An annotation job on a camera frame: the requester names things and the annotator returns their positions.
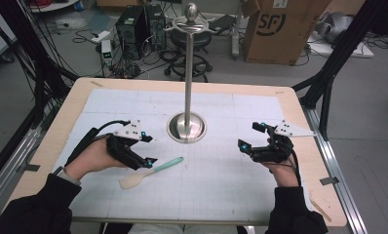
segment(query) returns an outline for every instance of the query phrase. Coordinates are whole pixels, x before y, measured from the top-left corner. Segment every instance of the white spoon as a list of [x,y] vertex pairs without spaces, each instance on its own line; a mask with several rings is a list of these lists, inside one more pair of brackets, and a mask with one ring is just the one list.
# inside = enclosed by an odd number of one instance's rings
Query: white spoon
[[134,186],[139,185],[146,176],[149,176],[151,174],[154,174],[154,173],[157,173],[161,170],[169,168],[177,163],[182,162],[182,160],[184,160],[183,157],[178,157],[178,158],[172,159],[171,161],[168,161],[167,163],[161,165],[160,167],[145,171],[142,174],[126,175],[125,177],[123,177],[119,180],[119,183],[121,184],[121,187],[123,189],[132,188]]

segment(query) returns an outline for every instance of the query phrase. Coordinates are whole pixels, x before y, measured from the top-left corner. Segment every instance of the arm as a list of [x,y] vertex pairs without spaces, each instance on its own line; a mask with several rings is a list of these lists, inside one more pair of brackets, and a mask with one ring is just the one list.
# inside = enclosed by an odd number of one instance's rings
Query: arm
[[[106,150],[106,139],[87,147],[64,172],[80,180],[90,172],[110,167],[125,167]],[[0,234],[4,233],[70,233],[72,212],[69,206],[81,187],[50,174],[45,186],[36,194],[12,201],[0,216]]]
[[303,187],[298,185],[292,157],[280,164],[263,163],[276,179],[275,207],[270,214],[266,234],[304,233],[321,234],[328,232],[323,217],[307,210]]

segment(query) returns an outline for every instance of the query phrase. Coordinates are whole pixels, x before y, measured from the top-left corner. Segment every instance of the wristwatch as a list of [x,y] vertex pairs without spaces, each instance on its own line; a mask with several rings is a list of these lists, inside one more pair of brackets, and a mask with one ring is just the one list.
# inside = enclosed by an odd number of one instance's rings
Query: wristwatch
[[63,166],[60,166],[58,167],[54,172],[53,172],[54,175],[56,176],[59,176],[65,180],[68,180],[69,182],[75,184],[75,185],[81,185],[81,182],[79,180],[75,180],[73,178],[71,178],[69,175],[67,175],[64,171],[64,167]]

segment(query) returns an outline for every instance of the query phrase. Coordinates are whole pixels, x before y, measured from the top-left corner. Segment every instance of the gray floor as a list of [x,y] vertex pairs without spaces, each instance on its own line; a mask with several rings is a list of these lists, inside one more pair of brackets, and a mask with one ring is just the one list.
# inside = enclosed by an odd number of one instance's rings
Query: gray floor
[[[96,8],[80,13],[89,20]],[[47,14],[69,14],[72,9]],[[118,17],[109,12],[110,29]],[[95,45],[75,44],[74,31],[54,34],[59,53],[79,74],[100,69]],[[292,86],[316,74],[326,58],[311,55],[302,66],[245,63],[230,56],[228,36],[214,37],[205,57],[213,65],[208,77],[213,83]],[[346,182],[368,233],[388,233],[388,49],[370,48],[373,58],[350,58],[335,79],[331,97],[329,137]],[[301,58],[298,63],[306,62]],[[154,65],[138,63],[142,70]],[[141,74],[137,79],[175,80],[165,76],[165,66]],[[33,95],[18,62],[0,63],[0,151],[33,106]],[[73,233],[97,233],[96,223],[74,223]],[[347,228],[332,233],[348,233]]]

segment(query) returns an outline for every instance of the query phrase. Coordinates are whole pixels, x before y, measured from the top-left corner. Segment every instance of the sleeve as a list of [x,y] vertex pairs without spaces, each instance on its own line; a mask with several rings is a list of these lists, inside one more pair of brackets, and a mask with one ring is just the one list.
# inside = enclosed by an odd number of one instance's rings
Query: sleeve
[[45,186],[36,195],[9,203],[0,215],[0,234],[70,233],[69,206],[80,191],[80,186],[48,175]]
[[270,214],[266,234],[323,234],[328,232],[323,217],[307,209],[303,187],[278,187],[275,189],[275,198],[275,208]]

